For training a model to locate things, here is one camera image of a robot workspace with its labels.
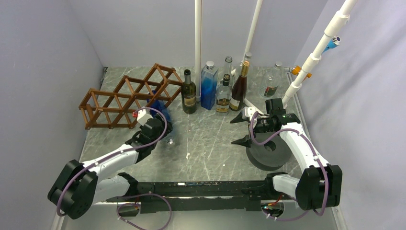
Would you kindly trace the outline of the blue label clear bottle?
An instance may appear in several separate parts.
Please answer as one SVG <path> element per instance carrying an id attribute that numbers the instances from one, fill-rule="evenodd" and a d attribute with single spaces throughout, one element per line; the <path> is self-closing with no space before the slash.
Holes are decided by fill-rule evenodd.
<path id="1" fill-rule="evenodd" d="M 169 147 L 175 146 L 175 131 L 172 123 L 171 116 L 165 103 L 162 100 L 155 100 L 149 107 L 159 110 L 166 118 L 168 127 L 166 130 L 166 135 L 161 139 L 163 143 L 166 143 Z"/>

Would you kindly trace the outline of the dark wine bottle gold cap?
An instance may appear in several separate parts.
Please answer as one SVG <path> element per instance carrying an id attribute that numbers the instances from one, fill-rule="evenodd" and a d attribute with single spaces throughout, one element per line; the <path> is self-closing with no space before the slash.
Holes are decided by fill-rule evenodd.
<path id="1" fill-rule="evenodd" d="M 250 63 L 248 61 L 243 62 L 240 75 L 237 78 L 237 81 L 233 86 L 232 96 L 231 96 L 230 105 L 229 105 L 229 108 L 232 111 L 238 111 L 243 106 L 243 101 L 245 99 L 246 91 L 247 91 L 247 74 L 248 74 L 249 66 L 250 66 Z"/>

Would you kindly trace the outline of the clear bottle black cap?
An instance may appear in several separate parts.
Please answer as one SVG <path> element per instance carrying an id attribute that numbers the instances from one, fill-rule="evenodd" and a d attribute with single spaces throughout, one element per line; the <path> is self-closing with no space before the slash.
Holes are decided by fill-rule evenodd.
<path id="1" fill-rule="evenodd" d="M 217 86 L 215 110 L 218 116 L 226 116 L 229 111 L 231 99 L 230 75 L 224 74 Z"/>

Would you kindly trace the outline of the tall clear bottle black label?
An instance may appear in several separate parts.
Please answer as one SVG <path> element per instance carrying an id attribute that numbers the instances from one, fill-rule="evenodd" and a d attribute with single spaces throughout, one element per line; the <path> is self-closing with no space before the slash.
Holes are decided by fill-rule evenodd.
<path id="1" fill-rule="evenodd" d="M 223 73 L 221 74 L 221 79 L 224 78 L 225 74 L 229 75 L 229 85 L 232 84 L 232 62 L 233 62 L 233 58 L 231 56 L 226 56 L 225 58 L 225 64 L 223 67 Z"/>

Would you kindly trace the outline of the dark bottle silver cap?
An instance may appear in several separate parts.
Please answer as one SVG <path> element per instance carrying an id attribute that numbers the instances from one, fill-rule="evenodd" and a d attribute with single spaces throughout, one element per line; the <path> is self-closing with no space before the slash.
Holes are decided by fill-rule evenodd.
<path id="1" fill-rule="evenodd" d="M 191 71 L 184 71 L 184 82 L 181 87 L 181 100 L 183 111 L 187 114 L 193 114 L 197 110 L 196 104 L 196 85 L 191 80 Z"/>

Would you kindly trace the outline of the clear bottle red black label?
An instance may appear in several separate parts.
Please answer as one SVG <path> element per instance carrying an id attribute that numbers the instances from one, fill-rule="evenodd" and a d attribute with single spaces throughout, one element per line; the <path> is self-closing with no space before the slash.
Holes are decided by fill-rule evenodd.
<path id="1" fill-rule="evenodd" d="M 252 54 L 250 52 L 246 52 L 245 55 L 244 55 L 243 60 L 239 64 L 237 64 L 237 66 L 236 66 L 236 71 L 235 71 L 235 76 L 236 77 L 238 77 L 240 75 L 241 70 L 242 70 L 242 65 L 243 65 L 243 63 L 245 61 L 249 62 L 249 68 L 248 68 L 248 72 L 247 72 L 247 77 L 251 77 L 253 75 L 254 70 L 255 70 L 255 65 L 253 65 L 253 62 L 252 62 L 251 58 L 252 58 Z"/>

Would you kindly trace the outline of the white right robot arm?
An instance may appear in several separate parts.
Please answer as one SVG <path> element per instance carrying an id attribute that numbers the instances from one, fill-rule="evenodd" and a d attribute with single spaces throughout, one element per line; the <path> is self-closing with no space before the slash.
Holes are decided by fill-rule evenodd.
<path id="1" fill-rule="evenodd" d="M 248 134 L 232 141 L 244 146 L 257 168 L 270 171 L 264 194 L 270 199 L 281 193 L 292 197 L 305 211 L 324 214 L 340 202 L 342 170 L 330 164 L 305 134 L 296 114 L 287 113 L 282 100 L 265 102 L 267 112 L 244 107 L 231 123 L 248 123 Z"/>

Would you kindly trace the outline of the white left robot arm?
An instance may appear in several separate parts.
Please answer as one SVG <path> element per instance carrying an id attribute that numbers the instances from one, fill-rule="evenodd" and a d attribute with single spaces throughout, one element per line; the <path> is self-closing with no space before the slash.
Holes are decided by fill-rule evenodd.
<path id="1" fill-rule="evenodd" d="M 93 160 L 69 161 L 48 192 L 47 198 L 61 215 L 77 219 L 98 202 L 114 197 L 125 201 L 136 198 L 138 181 L 125 172 L 113 173 L 149 156 L 161 138 L 173 130 L 161 116 L 147 115 L 140 130 L 118 149 Z"/>

